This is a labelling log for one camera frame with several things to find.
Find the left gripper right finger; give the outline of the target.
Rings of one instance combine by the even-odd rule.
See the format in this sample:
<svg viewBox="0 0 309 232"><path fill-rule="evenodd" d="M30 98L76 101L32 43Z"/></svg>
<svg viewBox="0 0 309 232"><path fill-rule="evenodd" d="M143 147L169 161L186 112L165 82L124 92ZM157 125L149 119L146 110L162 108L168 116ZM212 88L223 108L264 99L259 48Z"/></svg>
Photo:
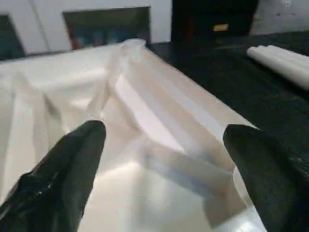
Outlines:
<svg viewBox="0 0 309 232"><path fill-rule="evenodd" d="M309 230L309 160L269 133L229 124L224 146L268 232Z"/></svg>

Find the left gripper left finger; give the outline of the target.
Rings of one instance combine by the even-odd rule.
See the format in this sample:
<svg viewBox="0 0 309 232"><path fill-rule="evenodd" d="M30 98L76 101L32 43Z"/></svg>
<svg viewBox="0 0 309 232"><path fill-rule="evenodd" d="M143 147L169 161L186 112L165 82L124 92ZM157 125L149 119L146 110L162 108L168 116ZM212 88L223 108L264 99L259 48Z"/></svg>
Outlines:
<svg viewBox="0 0 309 232"><path fill-rule="evenodd" d="M90 120L63 136L0 207L3 232L78 230L100 163L106 127Z"/></svg>

